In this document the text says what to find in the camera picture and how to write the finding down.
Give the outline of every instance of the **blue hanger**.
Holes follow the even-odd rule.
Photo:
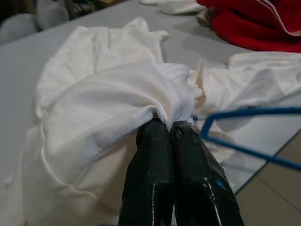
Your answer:
[[[227,141],[218,139],[216,137],[209,135],[209,130],[212,126],[212,123],[218,119],[229,119],[229,118],[236,118],[236,117],[248,117],[248,116],[256,116],[256,115],[276,115],[276,114],[288,114],[288,115],[295,115],[301,114],[301,107],[254,107],[254,108],[247,108],[247,109],[239,109],[235,111],[229,112],[217,112],[209,115],[205,120],[204,126],[200,132],[200,137],[204,140],[213,142],[218,145],[222,145],[228,148],[236,149],[243,153],[253,155],[255,157],[264,159],[266,161],[270,161],[281,166],[286,166],[292,168],[294,170],[301,171],[301,164],[295,163],[293,161],[289,161],[282,158],[277,158],[275,156],[266,155],[256,150],[252,150],[243,146],[231,144]]]

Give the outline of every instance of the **floor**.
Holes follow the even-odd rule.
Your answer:
[[[301,163],[301,131],[277,155]],[[301,172],[269,163],[236,199],[245,226],[301,226]]]

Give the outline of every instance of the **table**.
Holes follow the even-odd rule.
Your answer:
[[[228,58],[249,50],[222,41],[209,28],[200,27],[195,16],[168,16],[158,8],[129,0],[114,7],[73,20],[53,29],[0,47],[0,180],[13,171],[26,130],[35,122],[35,86],[44,64],[55,54],[75,27],[122,27],[141,16],[151,31],[166,30],[170,38],[163,42],[165,61],[196,68],[199,60],[223,66]],[[277,105],[301,105],[301,92]],[[299,129],[301,117],[253,119],[230,134],[240,144],[275,154]],[[236,192],[264,161],[235,153],[224,165]]]

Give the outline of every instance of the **red cloth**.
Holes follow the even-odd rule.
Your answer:
[[[215,7],[213,29],[253,50],[301,53],[301,0],[197,0]]]

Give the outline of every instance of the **blue plastic hanger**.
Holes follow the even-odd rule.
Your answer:
[[[286,159],[277,158],[275,156],[266,155],[256,150],[252,150],[243,146],[231,144],[227,141],[209,135],[209,130],[213,122],[218,119],[230,119],[236,117],[248,117],[248,116],[256,116],[256,115],[282,115],[282,114],[288,114],[288,115],[301,114],[301,107],[276,107],[276,108],[255,107],[255,108],[240,109],[240,110],[229,111],[229,112],[213,113],[209,115],[209,117],[207,117],[207,119],[205,120],[204,126],[200,132],[200,137],[204,140],[213,142],[215,144],[232,148],[241,151],[243,153],[264,159],[266,161],[270,161],[279,164],[281,166],[285,166],[285,167],[292,168],[294,170],[301,171],[301,164]]]

